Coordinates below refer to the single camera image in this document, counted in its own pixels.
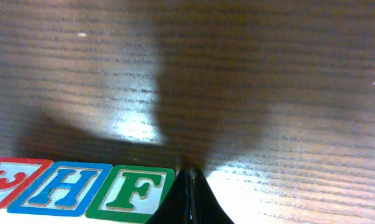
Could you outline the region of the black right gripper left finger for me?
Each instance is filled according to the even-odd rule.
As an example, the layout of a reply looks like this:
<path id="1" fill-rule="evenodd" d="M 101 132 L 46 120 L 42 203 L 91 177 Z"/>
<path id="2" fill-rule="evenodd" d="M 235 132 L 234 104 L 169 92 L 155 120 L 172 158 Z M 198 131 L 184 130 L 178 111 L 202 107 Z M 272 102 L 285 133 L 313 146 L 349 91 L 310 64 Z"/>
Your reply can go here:
<path id="1" fill-rule="evenodd" d="M 189 172 L 181 170 L 163 202 L 146 224 L 188 224 L 190 222 Z"/>

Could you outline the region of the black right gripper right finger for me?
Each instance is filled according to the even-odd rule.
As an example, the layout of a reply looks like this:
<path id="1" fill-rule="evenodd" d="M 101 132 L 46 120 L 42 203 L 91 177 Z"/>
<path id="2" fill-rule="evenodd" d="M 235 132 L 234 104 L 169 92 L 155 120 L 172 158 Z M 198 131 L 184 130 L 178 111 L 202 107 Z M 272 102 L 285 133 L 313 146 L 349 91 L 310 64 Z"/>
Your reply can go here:
<path id="1" fill-rule="evenodd" d="M 222 209 L 205 175 L 198 168 L 190 175 L 190 207 L 193 224 L 234 224 Z"/>

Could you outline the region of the wooden block green letter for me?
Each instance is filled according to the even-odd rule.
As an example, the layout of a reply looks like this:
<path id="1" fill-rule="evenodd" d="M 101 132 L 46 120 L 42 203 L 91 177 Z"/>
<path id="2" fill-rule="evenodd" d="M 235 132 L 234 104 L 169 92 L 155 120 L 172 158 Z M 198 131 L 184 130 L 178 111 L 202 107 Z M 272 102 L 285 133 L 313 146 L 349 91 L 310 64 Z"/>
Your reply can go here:
<path id="1" fill-rule="evenodd" d="M 85 216 L 122 223 L 146 223 L 162 204 L 175 171 L 117 165 L 93 198 Z"/>

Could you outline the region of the wooden block yellow edge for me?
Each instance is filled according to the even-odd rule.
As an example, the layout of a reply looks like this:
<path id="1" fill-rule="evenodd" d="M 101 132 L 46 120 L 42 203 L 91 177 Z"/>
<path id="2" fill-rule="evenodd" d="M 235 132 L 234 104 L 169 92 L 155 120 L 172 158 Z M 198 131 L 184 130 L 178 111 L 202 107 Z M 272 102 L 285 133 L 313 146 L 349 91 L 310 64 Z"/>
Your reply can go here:
<path id="1" fill-rule="evenodd" d="M 55 162 L 7 208 L 14 223 L 90 223 L 85 212 L 113 166 Z"/>

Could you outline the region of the wooden block red letter U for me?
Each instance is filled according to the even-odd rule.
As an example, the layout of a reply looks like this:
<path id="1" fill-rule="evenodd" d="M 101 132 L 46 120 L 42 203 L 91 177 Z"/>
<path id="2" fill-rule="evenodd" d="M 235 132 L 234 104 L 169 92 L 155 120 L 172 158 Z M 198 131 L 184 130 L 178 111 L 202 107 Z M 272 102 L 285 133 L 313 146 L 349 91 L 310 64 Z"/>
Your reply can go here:
<path id="1" fill-rule="evenodd" d="M 49 222 L 47 217 L 39 218 L 33 215 L 9 213 L 7 208 L 53 163 L 49 159 L 0 158 L 0 223 Z"/>

